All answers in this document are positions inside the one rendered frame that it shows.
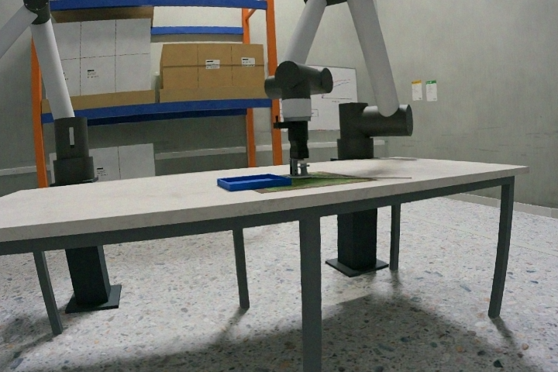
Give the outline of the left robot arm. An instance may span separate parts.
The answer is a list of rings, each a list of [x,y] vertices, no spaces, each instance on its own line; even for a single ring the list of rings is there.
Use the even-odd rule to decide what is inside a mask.
[[[347,2],[350,9],[377,106],[368,106],[365,102],[339,104],[337,155],[338,159],[374,158],[374,138],[368,136],[411,136],[413,116],[410,105],[398,103],[373,0],[304,0],[304,10],[288,47],[275,75],[265,80],[264,90],[269,99],[281,101],[311,99],[311,95],[332,92],[330,70],[306,66],[305,61],[326,6],[343,2]]]

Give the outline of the blue tray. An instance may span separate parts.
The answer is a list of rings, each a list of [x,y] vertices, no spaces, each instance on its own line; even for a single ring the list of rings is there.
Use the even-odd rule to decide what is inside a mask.
[[[238,184],[237,184],[238,183]],[[258,188],[288,186],[291,178],[275,174],[258,174],[241,177],[217,178],[217,185],[228,191],[243,191]]]

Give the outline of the green grass mat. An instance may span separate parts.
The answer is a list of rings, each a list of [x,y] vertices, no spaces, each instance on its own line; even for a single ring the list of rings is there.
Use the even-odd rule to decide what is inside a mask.
[[[345,174],[334,174],[324,171],[317,171],[317,172],[308,172],[308,174],[312,174],[313,176],[318,177],[355,177]],[[291,184],[288,186],[280,186],[280,187],[272,187],[272,188],[258,188],[258,189],[250,189],[256,191],[258,193],[271,193],[271,192],[278,192],[278,191],[291,191],[291,190],[298,190],[298,189],[306,189],[306,188],[319,188],[319,187],[326,187],[326,186],[333,186],[333,185],[340,185],[340,184],[353,184],[353,183],[360,183],[360,182],[368,182],[368,181],[380,181],[376,179],[370,178],[306,178],[306,179],[291,179]]]

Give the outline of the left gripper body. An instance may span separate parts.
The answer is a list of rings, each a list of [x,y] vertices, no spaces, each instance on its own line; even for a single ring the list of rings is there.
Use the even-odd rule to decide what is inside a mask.
[[[305,159],[308,154],[308,121],[312,117],[312,103],[308,98],[286,99],[282,102],[283,122],[273,122],[274,129],[288,129],[290,141],[290,158]]]

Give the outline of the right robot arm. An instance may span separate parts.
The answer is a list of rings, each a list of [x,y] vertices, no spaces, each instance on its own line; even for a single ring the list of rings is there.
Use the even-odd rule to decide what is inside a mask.
[[[0,59],[30,26],[54,120],[55,183],[94,179],[93,157],[89,156],[88,150],[87,117],[74,117],[50,20],[50,0],[23,0],[23,3],[0,29]]]

